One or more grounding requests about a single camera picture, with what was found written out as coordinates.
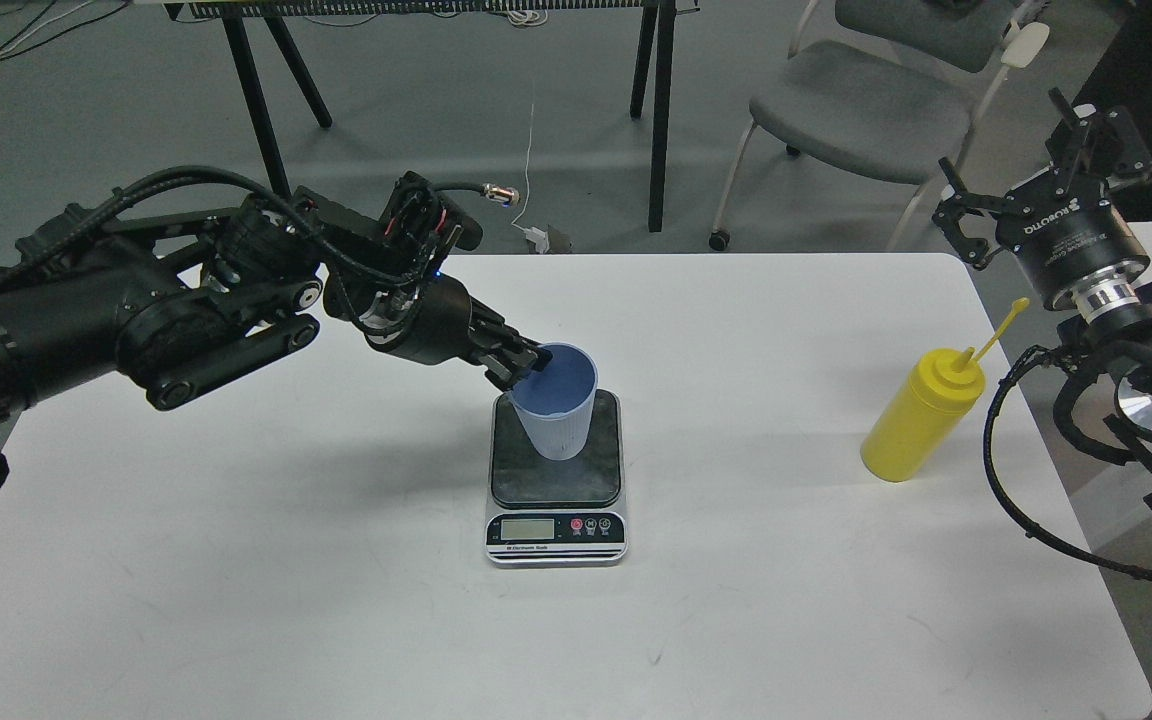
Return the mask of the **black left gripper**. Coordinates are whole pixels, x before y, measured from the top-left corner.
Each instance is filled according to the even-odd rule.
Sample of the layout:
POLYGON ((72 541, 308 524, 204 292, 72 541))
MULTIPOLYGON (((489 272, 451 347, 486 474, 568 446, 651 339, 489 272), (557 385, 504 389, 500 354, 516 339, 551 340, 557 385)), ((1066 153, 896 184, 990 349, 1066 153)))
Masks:
POLYGON ((543 372, 553 359, 548 348, 498 323, 497 311, 447 274, 422 287, 401 318, 381 314, 384 309, 387 305, 378 300, 364 314, 364 334, 376 351, 429 366, 467 361, 480 365, 500 392, 516 387, 532 372, 543 372))

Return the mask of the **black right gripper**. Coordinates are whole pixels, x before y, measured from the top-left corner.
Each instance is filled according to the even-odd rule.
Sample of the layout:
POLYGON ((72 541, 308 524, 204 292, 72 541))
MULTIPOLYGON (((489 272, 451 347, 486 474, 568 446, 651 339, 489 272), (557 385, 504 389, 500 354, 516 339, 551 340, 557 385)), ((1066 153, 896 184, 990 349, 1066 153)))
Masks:
POLYGON ((1049 169, 1000 197, 969 191, 950 159, 941 158, 947 184, 932 220, 961 262, 986 270, 1001 247, 968 237, 961 222, 1001 217, 1001 245, 1016 255, 1044 309, 1073 310, 1073 287, 1085 276, 1124 270, 1134 281, 1147 268, 1146 251, 1108 192, 1152 184, 1152 154, 1124 106, 1075 108, 1059 88, 1048 99, 1060 115, 1048 137, 1049 169), (1015 217, 1018 202, 1029 214, 1015 217))

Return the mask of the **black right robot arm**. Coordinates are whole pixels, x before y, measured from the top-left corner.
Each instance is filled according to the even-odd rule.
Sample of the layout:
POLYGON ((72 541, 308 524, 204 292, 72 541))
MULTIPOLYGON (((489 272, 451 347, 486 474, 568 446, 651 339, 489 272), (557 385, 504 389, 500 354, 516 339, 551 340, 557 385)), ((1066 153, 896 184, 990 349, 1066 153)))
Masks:
MULTIPOLYGON (((1129 109, 1073 106, 1058 88, 1049 100, 1060 123, 1046 141, 1049 164, 1000 196, 977 194, 955 165, 940 160, 947 181, 933 222, 964 264, 986 270, 998 253, 1020 263, 1043 306, 1064 311, 1059 343, 1032 346, 998 382, 983 429, 983 467, 1002 510, 1062 555, 1140 582, 1152 569, 1124 564, 1048 532, 1007 495, 993 460, 993 434, 1005 400, 1038 366, 1058 367, 1064 382, 1052 419, 1074 450, 1152 475, 1152 281, 1149 255, 1114 204, 1114 195, 1152 183, 1152 156, 1129 109)), ((1152 492, 1144 498, 1152 511, 1152 492)))

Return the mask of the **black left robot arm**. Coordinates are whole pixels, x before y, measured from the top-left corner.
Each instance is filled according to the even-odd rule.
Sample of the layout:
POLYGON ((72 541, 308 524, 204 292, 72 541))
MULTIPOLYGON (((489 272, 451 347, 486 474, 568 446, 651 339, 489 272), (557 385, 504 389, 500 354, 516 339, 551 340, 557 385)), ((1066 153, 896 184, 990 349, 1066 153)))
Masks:
MULTIPOLYGON (((215 167, 157 170, 96 209, 71 204, 0 266, 0 423, 116 372, 170 411, 306 348, 311 306, 380 354, 458 359, 509 391, 552 353, 445 275, 483 228, 453 194, 507 206, 499 184, 407 172, 378 218, 215 167)), ((0 488, 9 467, 0 450, 0 488)))

